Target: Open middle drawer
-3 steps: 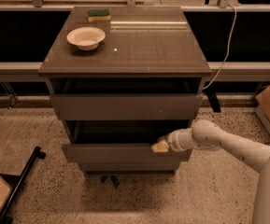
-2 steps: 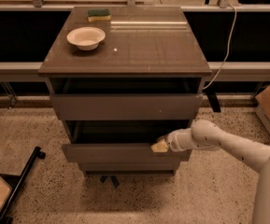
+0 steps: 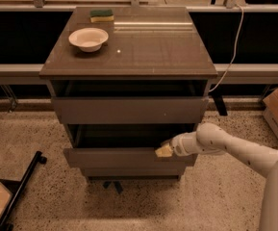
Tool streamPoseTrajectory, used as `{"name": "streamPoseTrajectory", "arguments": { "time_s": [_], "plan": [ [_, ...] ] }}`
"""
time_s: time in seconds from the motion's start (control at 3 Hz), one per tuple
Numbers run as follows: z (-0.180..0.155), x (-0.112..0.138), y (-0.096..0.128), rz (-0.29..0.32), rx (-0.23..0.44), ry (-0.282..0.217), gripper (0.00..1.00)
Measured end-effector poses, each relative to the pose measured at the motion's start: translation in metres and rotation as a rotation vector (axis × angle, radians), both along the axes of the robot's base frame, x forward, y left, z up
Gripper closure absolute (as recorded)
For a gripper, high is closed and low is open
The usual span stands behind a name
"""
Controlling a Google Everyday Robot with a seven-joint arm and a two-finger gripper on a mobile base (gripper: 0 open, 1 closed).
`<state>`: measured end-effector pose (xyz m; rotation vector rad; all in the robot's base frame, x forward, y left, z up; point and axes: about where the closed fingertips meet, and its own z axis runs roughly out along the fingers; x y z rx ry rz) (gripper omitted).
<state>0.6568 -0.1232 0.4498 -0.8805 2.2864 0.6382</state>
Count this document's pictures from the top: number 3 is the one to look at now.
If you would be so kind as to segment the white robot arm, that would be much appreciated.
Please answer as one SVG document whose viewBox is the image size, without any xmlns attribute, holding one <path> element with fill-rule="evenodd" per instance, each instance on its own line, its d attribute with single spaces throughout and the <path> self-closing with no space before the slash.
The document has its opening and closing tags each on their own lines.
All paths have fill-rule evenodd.
<svg viewBox="0 0 278 231">
<path fill-rule="evenodd" d="M 155 150 L 158 157 L 228 153 L 265 181 L 259 231 L 278 231 L 278 150 L 240 139 L 212 123 L 200 123 L 195 132 L 179 134 Z"/>
</svg>

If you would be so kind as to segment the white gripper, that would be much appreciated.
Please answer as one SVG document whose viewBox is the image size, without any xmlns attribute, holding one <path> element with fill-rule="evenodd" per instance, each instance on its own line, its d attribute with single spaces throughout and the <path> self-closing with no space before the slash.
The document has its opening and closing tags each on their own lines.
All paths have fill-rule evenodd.
<svg viewBox="0 0 278 231">
<path fill-rule="evenodd" d="M 179 157 L 185 157 L 190 154 L 189 146 L 189 140 L 185 137 L 184 134 L 182 134 L 163 141 L 161 143 L 161 147 L 156 149 L 155 153 L 156 156 L 159 158 L 171 157 L 173 155 L 173 152 Z"/>
</svg>

